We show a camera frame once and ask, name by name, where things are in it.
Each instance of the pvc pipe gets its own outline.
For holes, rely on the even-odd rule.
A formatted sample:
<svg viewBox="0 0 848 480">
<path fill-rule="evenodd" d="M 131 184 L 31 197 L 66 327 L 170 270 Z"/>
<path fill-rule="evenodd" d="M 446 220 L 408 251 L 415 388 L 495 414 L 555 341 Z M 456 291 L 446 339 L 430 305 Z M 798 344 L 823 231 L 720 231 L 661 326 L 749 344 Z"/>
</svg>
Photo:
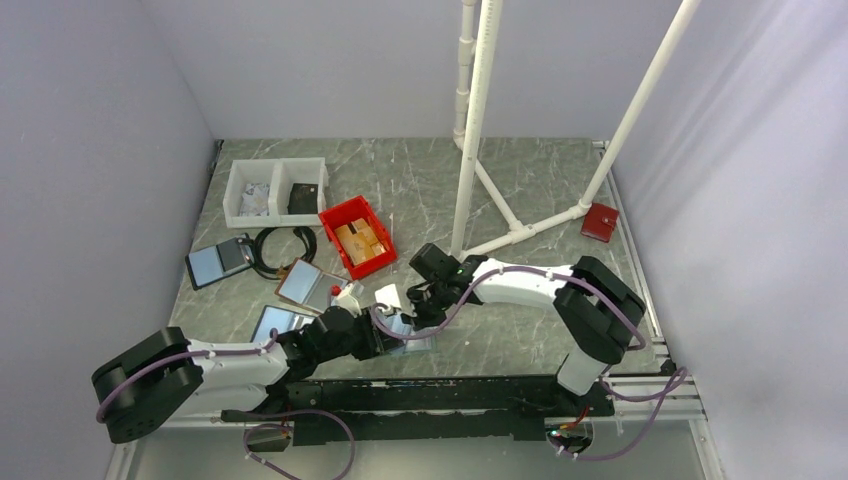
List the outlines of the pvc pipe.
<svg viewBox="0 0 848 480">
<path fill-rule="evenodd" d="M 669 25 L 668 31 L 657 49 L 657 53 L 654 55 L 654 59 L 651 60 L 651 64 L 642 78 L 642 83 L 639 84 L 636 94 L 633 95 L 633 100 L 630 101 L 630 106 L 624 112 L 624 117 L 621 119 L 618 129 L 615 131 L 609 147 L 607 147 L 604 153 L 604 158 L 601 160 L 600 165 L 598 165 L 598 169 L 589 182 L 589 186 L 586 187 L 586 192 L 580 199 L 579 205 L 581 207 L 589 208 L 592 204 L 592 200 L 598 193 L 598 189 L 601 188 L 604 178 L 606 178 L 607 173 L 612 168 L 613 162 L 618 157 L 621 146 L 627 140 L 630 130 L 633 129 L 633 124 L 639 118 L 639 114 L 642 113 L 642 108 L 654 91 L 657 81 L 665 70 L 668 60 L 674 53 L 677 44 L 680 43 L 680 38 L 683 36 L 683 32 L 686 31 L 686 27 L 689 25 L 689 21 L 692 20 L 692 16 L 695 14 L 695 10 L 698 9 L 698 4 L 700 3 L 701 0 L 683 0 L 680 3 L 677 14 L 674 15 L 674 19 L 671 21 L 671 25 Z"/>
<path fill-rule="evenodd" d="M 551 227 L 580 218 L 583 215 L 586 215 L 586 211 L 588 211 L 588 209 L 583 209 L 582 207 L 575 205 L 568 210 L 542 220 L 541 222 L 534 223 L 532 225 L 525 225 L 519 230 L 509 232 L 502 237 L 489 240 L 486 243 L 470 248 L 462 252 L 462 254 L 459 255 L 459 259 L 464 260 L 468 255 L 483 255 L 501 247 L 527 240 L 528 238 L 535 236 L 537 233 L 545 231 Z"/>
<path fill-rule="evenodd" d="M 453 217 L 450 251 L 454 255 L 459 255 L 462 252 L 465 224 L 468 221 L 468 210 L 471 207 L 471 187 L 474 184 L 477 151 L 480 148 L 480 133 L 483 127 L 483 115 L 486 112 L 489 81 L 492 78 L 492 63 L 498 39 L 502 7 L 503 0 L 483 0 L 483 10 L 480 14 L 477 50 L 474 55 L 474 76 L 471 79 L 471 98 L 468 104 L 468 120 L 465 123 L 459 187 L 456 192 L 456 209 Z"/>
<path fill-rule="evenodd" d="M 471 58 L 474 52 L 474 5 L 477 0 L 463 0 L 462 29 L 459 34 L 459 79 L 456 87 L 456 120 L 453 126 L 454 141 L 462 148 L 461 137 L 465 134 L 465 120 L 468 112 L 468 83 L 471 77 Z"/>
<path fill-rule="evenodd" d="M 477 0 L 471 2 L 462 2 L 462 36 L 464 40 L 471 40 L 471 34 L 474 33 L 474 4 Z"/>
<path fill-rule="evenodd" d="M 515 218 L 515 214 L 512 213 L 512 209 L 509 208 L 509 205 L 506 203 L 506 200 L 501 195 L 501 192 L 498 190 L 498 187 L 495 186 L 495 183 L 492 181 L 489 174 L 486 172 L 486 169 L 483 168 L 483 164 L 477 160 L 474 165 L 474 173 L 477 174 L 477 178 L 480 180 L 480 183 L 483 184 L 486 191 L 489 192 L 489 196 L 492 197 L 492 201 L 495 202 L 495 206 L 500 210 L 501 215 L 503 215 L 504 220 L 509 225 L 510 230 L 520 230 L 524 225 Z"/>
</svg>

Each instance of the gray wall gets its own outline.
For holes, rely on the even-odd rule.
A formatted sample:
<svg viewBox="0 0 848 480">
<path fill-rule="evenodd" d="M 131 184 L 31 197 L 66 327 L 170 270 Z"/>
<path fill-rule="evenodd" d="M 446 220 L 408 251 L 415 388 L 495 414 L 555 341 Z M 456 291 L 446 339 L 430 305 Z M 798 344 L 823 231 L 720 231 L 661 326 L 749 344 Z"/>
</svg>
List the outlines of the gray wall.
<svg viewBox="0 0 848 480">
<path fill-rule="evenodd" d="M 163 326 L 213 141 L 135 0 L 0 2 L 0 474 L 103 478 L 95 368 Z"/>
<path fill-rule="evenodd" d="M 450 136 L 460 0 L 142 0 L 218 138 Z M 506 2 L 484 133 L 610 138 L 679 0 Z"/>
<path fill-rule="evenodd" d="M 848 3 L 703 2 L 615 168 L 732 479 L 848 478 Z"/>
</svg>

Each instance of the white bin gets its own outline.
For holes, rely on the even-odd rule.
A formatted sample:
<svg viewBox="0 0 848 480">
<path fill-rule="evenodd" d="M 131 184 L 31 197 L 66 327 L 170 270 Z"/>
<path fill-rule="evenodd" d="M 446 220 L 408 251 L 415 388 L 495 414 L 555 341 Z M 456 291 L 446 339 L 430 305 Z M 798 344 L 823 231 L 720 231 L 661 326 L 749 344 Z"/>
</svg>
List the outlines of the white bin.
<svg viewBox="0 0 848 480">
<path fill-rule="evenodd" d="M 233 160 L 227 190 L 224 193 L 224 218 L 228 228 L 320 227 L 317 214 L 289 215 L 292 184 L 318 185 L 318 212 L 327 208 L 324 187 L 329 175 L 323 158 L 276 158 L 272 160 Z M 271 186 L 267 216 L 239 216 L 242 193 L 248 183 Z"/>
</svg>

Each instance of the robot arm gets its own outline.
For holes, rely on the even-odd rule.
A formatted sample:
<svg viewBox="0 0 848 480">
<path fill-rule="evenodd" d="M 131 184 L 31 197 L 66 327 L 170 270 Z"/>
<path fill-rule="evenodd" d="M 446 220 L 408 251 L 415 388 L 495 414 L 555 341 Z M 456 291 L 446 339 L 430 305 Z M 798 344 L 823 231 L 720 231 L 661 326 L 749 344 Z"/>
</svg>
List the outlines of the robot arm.
<svg viewBox="0 0 848 480">
<path fill-rule="evenodd" d="M 469 287 L 473 287 L 469 303 L 512 303 L 557 313 L 577 343 L 557 371 L 557 383 L 578 396 L 621 362 L 645 313 L 636 293 L 594 257 L 584 256 L 571 267 L 513 265 L 483 255 L 471 255 L 460 264 L 427 244 L 410 265 L 426 279 L 407 291 L 415 316 L 405 316 L 404 321 L 417 329 L 445 321 L 447 307 Z M 619 311 L 593 299 L 593 293 L 606 297 Z"/>
<path fill-rule="evenodd" d="M 446 311 L 466 293 L 467 303 L 513 303 L 556 312 L 577 342 L 557 371 L 556 382 L 576 396 L 586 394 L 627 350 L 633 332 L 620 315 L 638 325 L 645 311 L 636 294 L 592 257 L 572 267 L 552 268 L 506 264 L 485 256 L 469 256 L 460 263 L 427 244 L 410 265 L 425 280 L 407 291 L 414 316 L 403 318 L 416 329 L 445 322 Z M 619 311 L 593 303 L 591 293 L 605 296 Z M 308 378 L 319 364 L 344 355 L 366 360 L 401 345 L 375 328 L 369 309 L 359 309 L 357 301 L 345 305 L 330 307 L 311 324 L 267 343 L 204 343 L 186 339 L 178 327 L 167 327 L 92 375 L 101 402 L 98 420 L 106 424 L 114 443 L 124 443 L 149 434 L 171 417 L 219 410 L 283 412 L 286 385 Z"/>
<path fill-rule="evenodd" d="M 113 443 L 156 430 L 171 417 L 222 409 L 285 411 L 285 384 L 345 355 L 373 358 L 401 345 L 367 313 L 330 307 L 309 325 L 259 343 L 205 343 L 166 327 L 91 377 Z"/>
</svg>

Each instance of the marble table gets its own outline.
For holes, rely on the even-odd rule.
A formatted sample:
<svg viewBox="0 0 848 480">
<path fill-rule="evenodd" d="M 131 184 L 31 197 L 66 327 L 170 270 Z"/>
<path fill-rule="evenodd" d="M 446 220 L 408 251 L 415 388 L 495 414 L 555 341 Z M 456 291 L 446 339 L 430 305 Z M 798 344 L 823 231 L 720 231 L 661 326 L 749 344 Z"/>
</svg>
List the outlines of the marble table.
<svg viewBox="0 0 848 480">
<path fill-rule="evenodd" d="M 330 172 L 328 205 L 363 195 L 392 233 L 398 260 L 366 277 L 369 301 L 373 291 L 397 283 L 401 291 L 418 283 L 407 265 L 426 242 L 449 249 L 460 152 L 450 138 L 403 139 L 275 139 L 224 143 L 200 214 L 192 250 L 247 231 L 230 230 L 222 200 L 234 159 L 324 157 Z M 525 223 L 537 222 L 576 203 L 597 165 L 588 139 L 488 138 L 480 159 Z M 596 201 L 614 205 L 608 185 Z M 316 228 L 320 268 L 346 276 L 338 253 L 322 229 Z M 542 232 L 493 252 L 499 260 L 539 266 L 572 264 L 582 255 L 600 258 L 631 286 L 637 284 L 632 261 L 620 234 L 609 244 L 580 235 L 580 221 Z M 466 247 L 507 232 L 506 222 L 482 186 L 474 187 L 466 227 Z M 273 232 L 265 243 L 269 265 L 289 262 L 303 253 L 291 229 Z M 208 342 L 247 342 L 265 305 L 283 306 L 274 295 L 276 283 L 246 271 L 193 291 L 185 275 L 170 324 L 186 336 Z M 650 337 L 648 321 L 640 330 Z M 433 351 L 381 357 L 359 362 L 339 358 L 321 365 L 314 379 L 420 378 L 474 375 L 552 374 L 574 345 L 554 314 L 513 305 L 468 306 L 436 339 Z M 656 373 L 659 365 L 650 349 L 628 352 L 613 373 Z"/>
</svg>

